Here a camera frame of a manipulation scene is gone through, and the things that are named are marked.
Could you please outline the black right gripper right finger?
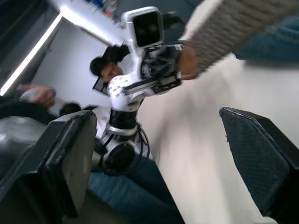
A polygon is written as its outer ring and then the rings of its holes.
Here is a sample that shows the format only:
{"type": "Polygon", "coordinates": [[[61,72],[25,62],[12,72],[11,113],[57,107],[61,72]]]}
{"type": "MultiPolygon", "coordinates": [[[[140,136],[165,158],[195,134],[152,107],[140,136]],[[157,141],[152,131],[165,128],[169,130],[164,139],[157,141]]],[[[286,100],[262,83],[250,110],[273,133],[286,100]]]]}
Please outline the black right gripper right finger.
{"type": "Polygon", "coordinates": [[[264,217],[299,218],[299,149],[268,118],[219,111],[235,166],[264,217]]]}

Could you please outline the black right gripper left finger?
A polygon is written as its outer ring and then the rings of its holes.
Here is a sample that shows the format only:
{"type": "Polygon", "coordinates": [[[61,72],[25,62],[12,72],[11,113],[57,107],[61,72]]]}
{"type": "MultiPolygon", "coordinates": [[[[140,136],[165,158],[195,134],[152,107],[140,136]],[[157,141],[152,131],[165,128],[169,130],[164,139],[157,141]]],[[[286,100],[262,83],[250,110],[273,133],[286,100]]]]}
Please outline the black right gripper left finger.
{"type": "Polygon", "coordinates": [[[62,224],[77,218],[91,170],[96,116],[80,111],[48,125],[0,121],[0,221],[62,224]]]}

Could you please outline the bystander bare hand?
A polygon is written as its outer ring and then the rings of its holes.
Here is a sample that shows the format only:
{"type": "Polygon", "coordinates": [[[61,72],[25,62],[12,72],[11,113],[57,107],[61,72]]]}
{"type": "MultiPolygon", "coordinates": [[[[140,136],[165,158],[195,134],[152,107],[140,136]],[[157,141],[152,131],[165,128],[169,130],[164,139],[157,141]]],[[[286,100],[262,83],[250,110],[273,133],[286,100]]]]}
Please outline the bystander bare hand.
{"type": "Polygon", "coordinates": [[[55,105],[56,91],[55,89],[37,84],[22,84],[17,90],[22,91],[21,100],[31,103],[44,105],[46,108],[51,108],[55,105]]]}

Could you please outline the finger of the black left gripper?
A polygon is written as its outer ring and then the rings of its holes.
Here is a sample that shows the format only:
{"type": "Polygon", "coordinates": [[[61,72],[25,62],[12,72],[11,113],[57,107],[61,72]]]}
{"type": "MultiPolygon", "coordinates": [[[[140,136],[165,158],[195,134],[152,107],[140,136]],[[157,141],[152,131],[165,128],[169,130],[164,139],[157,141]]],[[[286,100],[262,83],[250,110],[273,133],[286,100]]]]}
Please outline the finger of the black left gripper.
{"type": "Polygon", "coordinates": [[[182,44],[167,45],[164,49],[164,59],[166,60],[166,70],[164,77],[176,76],[179,68],[179,58],[183,50],[182,44]]]}

